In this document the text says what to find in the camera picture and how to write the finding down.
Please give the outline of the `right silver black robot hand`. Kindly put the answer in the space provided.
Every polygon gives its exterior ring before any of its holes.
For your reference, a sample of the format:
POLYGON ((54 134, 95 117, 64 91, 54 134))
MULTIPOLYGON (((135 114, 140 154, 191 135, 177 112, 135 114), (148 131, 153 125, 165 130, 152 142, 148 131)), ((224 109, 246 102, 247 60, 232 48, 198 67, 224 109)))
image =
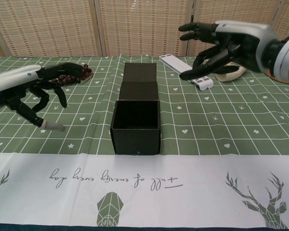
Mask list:
POLYGON ((256 72, 274 72, 274 65, 285 41, 279 40, 270 25, 232 20, 213 24, 191 22, 178 28, 180 40, 199 40, 212 44, 200 52, 192 69, 180 74, 183 80, 192 80, 214 74, 235 72, 240 66, 256 72))

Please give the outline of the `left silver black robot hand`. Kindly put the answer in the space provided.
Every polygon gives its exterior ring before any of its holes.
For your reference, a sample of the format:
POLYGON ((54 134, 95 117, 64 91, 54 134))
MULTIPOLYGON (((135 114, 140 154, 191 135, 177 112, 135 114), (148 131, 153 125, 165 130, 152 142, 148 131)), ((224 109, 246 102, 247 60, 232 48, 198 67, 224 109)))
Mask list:
POLYGON ((37 116, 49 102, 45 90, 53 90, 60 104, 67 101, 62 86, 80 83, 92 74, 87 64, 60 63, 42 67, 38 64, 23 66, 0 73, 0 109, 7 106, 29 123, 44 130, 64 131, 65 126, 37 116))

